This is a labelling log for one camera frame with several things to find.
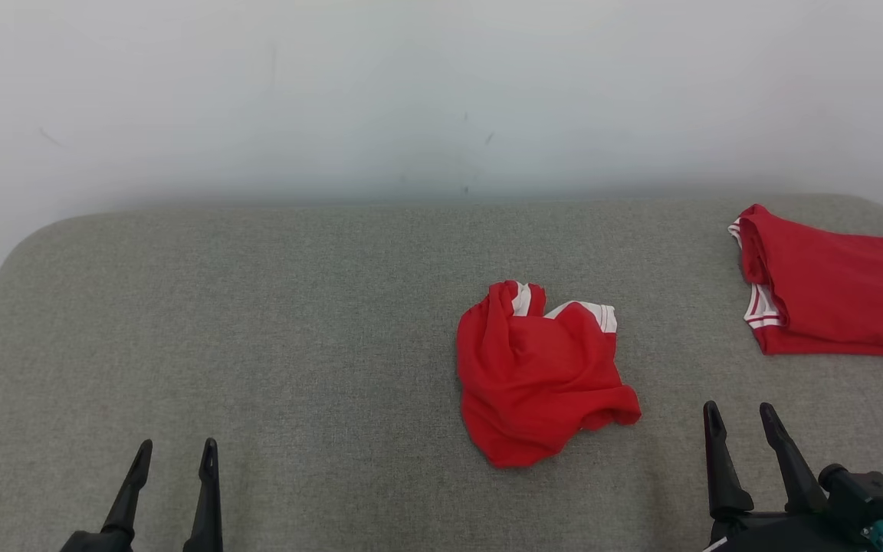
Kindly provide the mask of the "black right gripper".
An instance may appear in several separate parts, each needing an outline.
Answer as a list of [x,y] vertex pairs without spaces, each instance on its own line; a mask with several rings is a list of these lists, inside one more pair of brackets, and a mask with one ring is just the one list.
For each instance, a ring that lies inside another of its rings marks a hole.
[[752,511],[753,499],[740,485],[727,448],[726,426],[713,399],[704,404],[702,415],[709,514],[714,519],[704,552],[876,552],[863,531],[882,520],[883,509],[824,511],[824,491],[774,406],[762,402],[760,418],[776,454],[788,514]]

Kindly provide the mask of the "red shorts white trim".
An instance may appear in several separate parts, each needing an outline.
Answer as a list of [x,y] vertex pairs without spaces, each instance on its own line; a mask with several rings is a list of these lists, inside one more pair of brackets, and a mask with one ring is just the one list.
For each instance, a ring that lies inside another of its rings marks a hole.
[[567,301],[546,310],[544,289],[501,281],[457,327],[461,414],[495,468],[526,468],[560,453],[582,431],[642,417],[615,363],[611,305]]

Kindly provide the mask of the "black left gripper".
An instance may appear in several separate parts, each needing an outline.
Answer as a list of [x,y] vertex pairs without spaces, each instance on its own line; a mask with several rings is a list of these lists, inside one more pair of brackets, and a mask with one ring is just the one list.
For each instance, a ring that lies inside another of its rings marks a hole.
[[[75,531],[59,552],[133,552],[138,497],[146,485],[152,458],[151,439],[140,445],[120,486],[101,532]],[[205,440],[199,463],[200,492],[192,534],[182,552],[224,552],[223,511],[218,481],[218,444]]]

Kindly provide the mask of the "red basketball jersey number 23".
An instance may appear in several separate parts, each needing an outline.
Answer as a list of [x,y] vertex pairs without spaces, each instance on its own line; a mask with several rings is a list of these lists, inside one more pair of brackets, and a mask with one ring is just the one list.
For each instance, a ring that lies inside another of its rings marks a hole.
[[883,237],[827,232],[760,204],[728,231],[751,287],[743,318],[761,352],[883,356]]

